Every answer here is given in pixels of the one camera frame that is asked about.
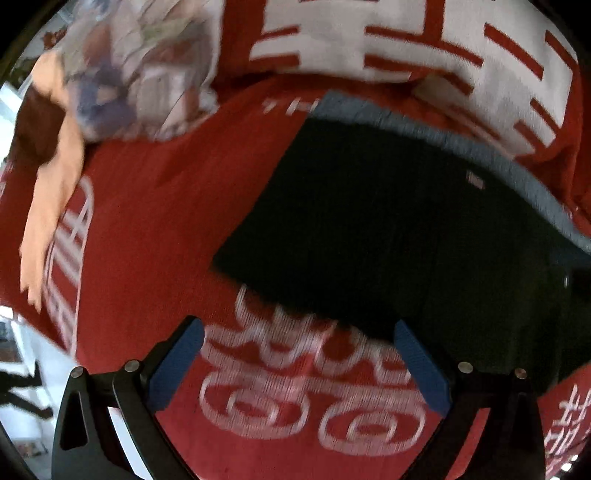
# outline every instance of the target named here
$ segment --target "black cloth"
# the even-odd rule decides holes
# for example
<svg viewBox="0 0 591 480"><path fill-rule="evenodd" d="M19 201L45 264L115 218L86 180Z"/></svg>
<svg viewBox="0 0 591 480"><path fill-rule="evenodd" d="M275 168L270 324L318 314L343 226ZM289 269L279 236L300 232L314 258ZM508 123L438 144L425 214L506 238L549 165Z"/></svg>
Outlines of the black cloth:
<svg viewBox="0 0 591 480"><path fill-rule="evenodd" d="M267 300L390 342L403 318L442 358L525 368L539 392L589 359L590 303L572 276L588 262L490 171L316 118L214 258Z"/></svg>

